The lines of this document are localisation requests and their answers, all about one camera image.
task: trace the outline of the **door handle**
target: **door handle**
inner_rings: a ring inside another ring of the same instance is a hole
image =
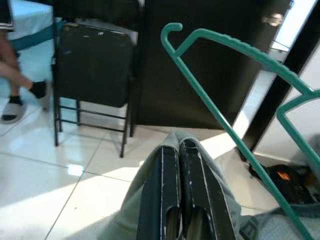
[[[278,27],[284,21],[284,16],[280,13],[274,13],[271,16],[264,16],[262,18],[263,23],[267,23],[272,27]]]

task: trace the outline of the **chair backrest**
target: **chair backrest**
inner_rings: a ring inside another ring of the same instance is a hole
[[[33,0],[53,5],[61,18],[98,19],[131,30],[137,30],[142,12],[139,0]]]

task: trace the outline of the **sock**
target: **sock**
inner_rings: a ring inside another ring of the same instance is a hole
[[[33,82],[30,92],[32,92],[37,99],[41,99],[46,95],[47,83],[45,81]]]
[[[9,103],[10,104],[19,104],[21,106],[23,105],[23,102],[21,101],[20,96],[10,96]]]

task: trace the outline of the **tile grout line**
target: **tile grout line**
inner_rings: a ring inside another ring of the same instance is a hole
[[[64,165],[54,164],[54,163],[51,163],[51,162],[42,161],[42,160],[38,160],[38,159],[33,159],[33,158],[30,158],[30,157],[25,157],[25,156],[19,156],[19,155],[15,155],[15,154],[12,154],[12,153],[0,152],[0,155],[16,157],[16,158],[20,158],[20,159],[22,159],[24,161],[31,161],[31,162],[36,162],[36,163],[40,163],[40,164],[46,164],[46,165],[50,165],[50,166],[55,166],[55,167],[60,167],[60,168],[67,169],[67,167],[64,166]]]
[[[88,164],[87,164],[87,166],[86,166],[86,168],[85,168],[85,169],[87,169],[88,165],[91,163],[92,159],[93,159],[93,158],[94,158],[94,156],[96,155],[96,153],[97,153],[97,151],[98,151],[98,149],[99,149],[99,147],[100,147],[100,145],[101,145],[101,143],[102,143],[102,141],[103,141],[103,139],[104,139],[105,135],[103,135],[103,137],[101,138],[101,140],[100,140],[99,144],[97,145],[97,147],[96,147],[96,149],[95,149],[94,153],[92,154],[92,156],[91,156],[91,158],[90,158],[90,160],[89,160],[89,162],[88,162]],[[68,197],[68,198],[67,198],[67,200],[65,201],[65,203],[64,203],[64,205],[63,205],[63,207],[62,207],[61,211],[59,212],[58,216],[57,216],[57,217],[56,217],[56,219],[54,220],[54,222],[53,222],[53,224],[52,224],[52,226],[51,226],[51,228],[50,228],[49,232],[46,234],[46,236],[45,236],[44,240],[47,240],[47,239],[48,239],[48,237],[49,237],[49,235],[50,235],[50,233],[51,233],[52,229],[55,227],[55,225],[56,225],[56,223],[57,223],[57,221],[58,221],[58,219],[59,219],[60,215],[62,214],[63,210],[65,209],[66,205],[68,204],[68,202],[69,202],[69,200],[70,200],[70,198],[71,198],[72,194],[73,194],[73,193],[74,193],[74,191],[76,190],[76,187],[77,187],[77,186],[78,186],[78,184],[80,183],[80,181],[81,181],[81,179],[82,179],[82,177],[84,176],[84,174],[85,174],[85,173],[86,173],[86,172],[85,172],[85,170],[83,170],[83,171],[82,171],[81,176],[79,177],[78,181],[76,182],[76,184],[75,184],[74,188],[72,189],[72,191],[71,191],[71,193],[70,193],[69,197]]]
[[[0,135],[0,137],[4,137],[8,132],[10,132],[12,129],[14,129],[16,126],[21,124],[26,118],[28,118],[31,114],[33,114],[35,111],[37,111],[40,107],[36,107],[33,111],[29,112],[29,114],[25,115],[23,118],[21,118],[15,125],[13,125],[9,130],[7,130],[4,134]]]
[[[119,181],[126,182],[126,183],[132,183],[132,181],[123,180],[123,179],[116,178],[116,177],[113,177],[113,176],[105,176],[105,175],[97,174],[97,173],[90,172],[90,171],[84,171],[84,172],[85,172],[86,174],[96,175],[96,176],[99,176],[99,177],[105,177],[105,178],[108,178],[108,179],[114,179],[114,180],[119,180]]]

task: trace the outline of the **gray cloth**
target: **gray cloth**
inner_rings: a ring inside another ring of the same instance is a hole
[[[193,140],[197,145],[202,158],[208,163],[211,168],[212,174],[216,177],[223,190],[228,212],[233,225],[234,234],[236,239],[240,239],[240,222],[241,222],[241,207],[235,201],[235,198],[228,188],[222,173],[214,164],[213,159],[208,155],[206,150],[200,142],[189,133],[184,131],[171,132],[168,137],[156,149],[152,151],[149,157],[145,160],[124,198],[120,211],[113,217],[107,226],[104,226],[97,236],[98,240],[136,240],[141,195],[146,182],[154,164],[157,159],[159,149],[162,146],[167,146],[176,149],[179,152],[180,144],[186,139]]]
[[[292,205],[311,236],[320,240],[320,204]],[[304,239],[281,208],[242,218],[241,233],[248,240]]]
[[[212,174],[218,180],[224,193],[227,210],[232,222],[233,231],[237,240],[300,240],[302,236],[297,232],[289,218],[280,208],[256,216],[241,216],[241,207],[236,202],[229,189],[223,174],[209,156],[200,142],[183,131],[171,132],[164,142],[152,151],[145,160],[124,198],[121,209],[113,219],[103,226],[98,240],[136,240],[141,205],[141,196],[144,183],[156,162],[159,149],[162,146],[176,149],[179,153],[180,144],[186,140],[192,140],[202,158],[210,167]],[[320,240],[320,204],[304,206],[292,206],[305,224],[315,240]]]

